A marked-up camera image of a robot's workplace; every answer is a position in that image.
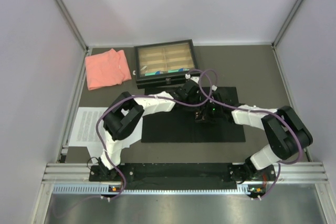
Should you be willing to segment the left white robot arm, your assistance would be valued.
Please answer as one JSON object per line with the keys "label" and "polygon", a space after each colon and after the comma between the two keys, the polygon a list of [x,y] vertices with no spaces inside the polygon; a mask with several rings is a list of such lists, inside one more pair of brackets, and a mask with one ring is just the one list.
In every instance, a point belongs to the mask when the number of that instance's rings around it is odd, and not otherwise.
{"label": "left white robot arm", "polygon": [[200,108],[207,100],[201,100],[199,78],[188,79],[181,87],[171,88],[151,95],[131,95],[124,92],[103,113],[96,123],[96,133],[103,146],[98,166],[107,180],[119,174],[122,141],[126,140],[144,116],[171,112],[177,105]]}

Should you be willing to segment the black ring binder folder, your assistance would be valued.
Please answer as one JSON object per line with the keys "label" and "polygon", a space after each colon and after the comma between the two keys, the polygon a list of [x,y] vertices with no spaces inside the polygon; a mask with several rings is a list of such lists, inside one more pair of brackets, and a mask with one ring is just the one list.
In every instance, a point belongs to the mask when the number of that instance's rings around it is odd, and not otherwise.
{"label": "black ring binder folder", "polygon": [[243,143],[244,128],[214,118],[196,122],[194,108],[177,105],[170,112],[147,115],[143,118],[142,143]]}

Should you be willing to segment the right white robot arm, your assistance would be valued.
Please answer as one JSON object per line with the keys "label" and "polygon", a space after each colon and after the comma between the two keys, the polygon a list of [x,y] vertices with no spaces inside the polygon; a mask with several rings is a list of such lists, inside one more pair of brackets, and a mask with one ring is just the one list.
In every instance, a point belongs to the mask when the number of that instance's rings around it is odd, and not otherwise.
{"label": "right white robot arm", "polygon": [[302,154],[313,143],[313,137],[294,109],[283,106],[279,109],[261,109],[242,103],[224,103],[219,92],[214,92],[209,101],[195,112],[197,122],[211,122],[217,118],[236,124],[263,130],[268,144],[245,159],[243,178],[256,180],[265,168],[273,163]]}

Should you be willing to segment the printed white paper sheet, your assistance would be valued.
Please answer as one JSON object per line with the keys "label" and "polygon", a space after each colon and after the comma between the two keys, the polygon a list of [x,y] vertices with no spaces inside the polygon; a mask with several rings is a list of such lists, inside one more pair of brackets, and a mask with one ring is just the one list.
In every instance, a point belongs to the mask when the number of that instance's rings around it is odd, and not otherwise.
{"label": "printed white paper sheet", "polygon": [[[107,108],[104,107],[79,107],[68,145],[88,146],[89,144],[98,144],[101,146],[101,141],[96,133],[96,123],[106,110]],[[133,133],[122,140],[124,148],[129,148],[141,139],[142,125],[143,119],[139,121]]]}

